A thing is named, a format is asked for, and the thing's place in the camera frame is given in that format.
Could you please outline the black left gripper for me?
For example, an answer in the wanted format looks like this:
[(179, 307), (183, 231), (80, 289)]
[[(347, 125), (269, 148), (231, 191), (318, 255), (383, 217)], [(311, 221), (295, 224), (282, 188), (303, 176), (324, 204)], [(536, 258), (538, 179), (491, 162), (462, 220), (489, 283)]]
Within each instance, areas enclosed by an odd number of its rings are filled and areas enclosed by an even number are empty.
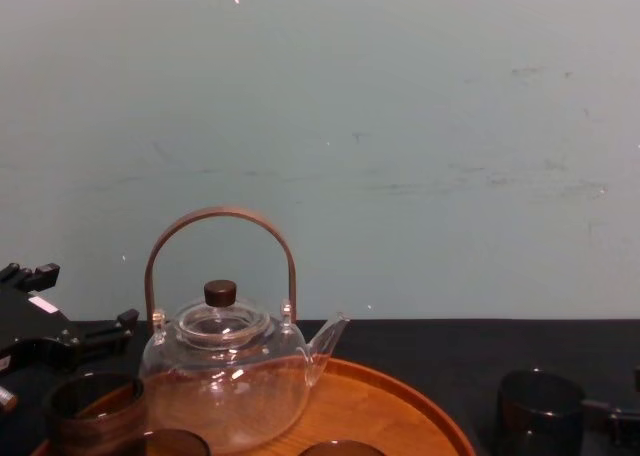
[(138, 322), (137, 310), (110, 321), (81, 322), (78, 329), (57, 307), (29, 293), (54, 287), (59, 273), (55, 263), (34, 270), (10, 263), (1, 269), (2, 376), (36, 363), (73, 369), (78, 360), (110, 358), (126, 350)]

